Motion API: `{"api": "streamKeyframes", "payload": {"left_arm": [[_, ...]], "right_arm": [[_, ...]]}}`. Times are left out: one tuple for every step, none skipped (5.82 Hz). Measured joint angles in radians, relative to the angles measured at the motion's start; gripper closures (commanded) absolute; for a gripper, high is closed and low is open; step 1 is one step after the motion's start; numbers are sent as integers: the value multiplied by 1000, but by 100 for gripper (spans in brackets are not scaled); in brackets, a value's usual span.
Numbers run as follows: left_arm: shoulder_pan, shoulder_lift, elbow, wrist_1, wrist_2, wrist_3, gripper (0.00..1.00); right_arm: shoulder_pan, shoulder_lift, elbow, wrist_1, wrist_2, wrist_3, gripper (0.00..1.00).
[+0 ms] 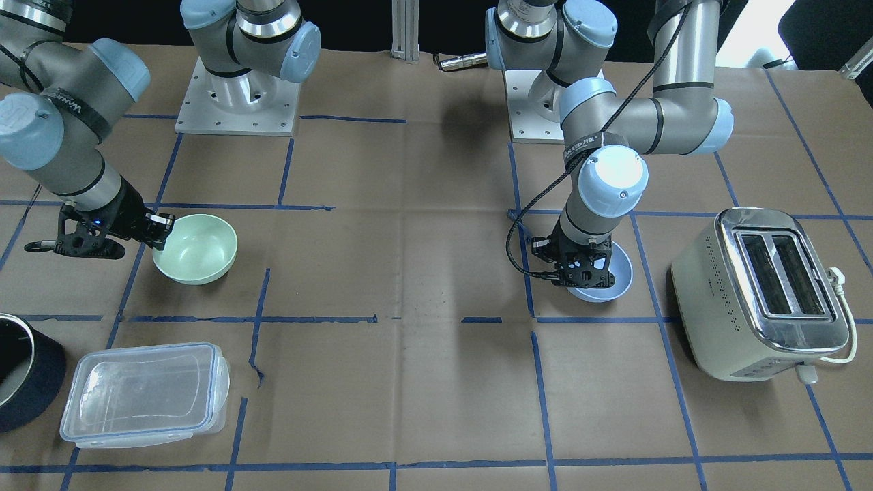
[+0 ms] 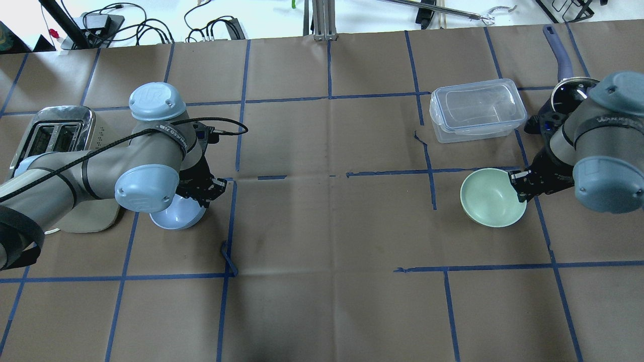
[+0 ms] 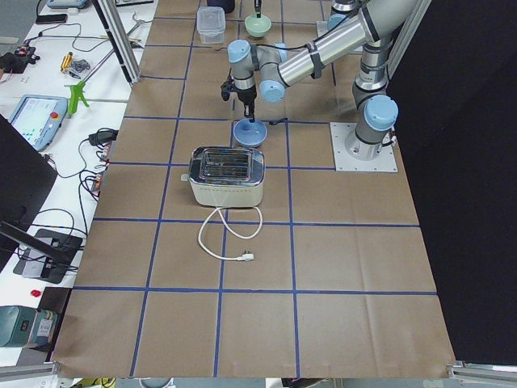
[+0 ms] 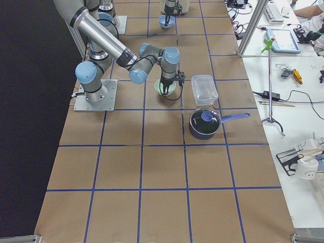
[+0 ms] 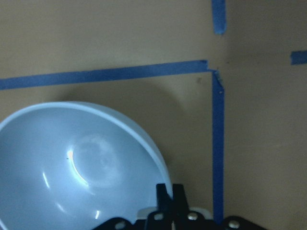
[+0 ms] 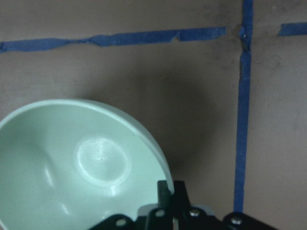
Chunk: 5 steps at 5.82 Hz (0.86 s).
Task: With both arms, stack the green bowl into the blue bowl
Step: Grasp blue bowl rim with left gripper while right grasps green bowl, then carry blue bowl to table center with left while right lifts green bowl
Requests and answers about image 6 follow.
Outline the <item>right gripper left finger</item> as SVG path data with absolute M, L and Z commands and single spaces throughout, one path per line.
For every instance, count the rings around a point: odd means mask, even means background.
M 157 182 L 158 203 L 147 214 L 132 220 L 123 214 L 115 214 L 91 227 L 92 230 L 172 230 L 174 215 L 171 210 L 172 195 L 166 181 Z

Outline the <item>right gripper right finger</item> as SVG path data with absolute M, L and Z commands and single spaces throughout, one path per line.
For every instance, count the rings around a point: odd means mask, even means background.
M 241 212 L 227 214 L 222 220 L 193 206 L 183 181 L 174 181 L 174 215 L 178 230 L 274 230 L 275 227 Z

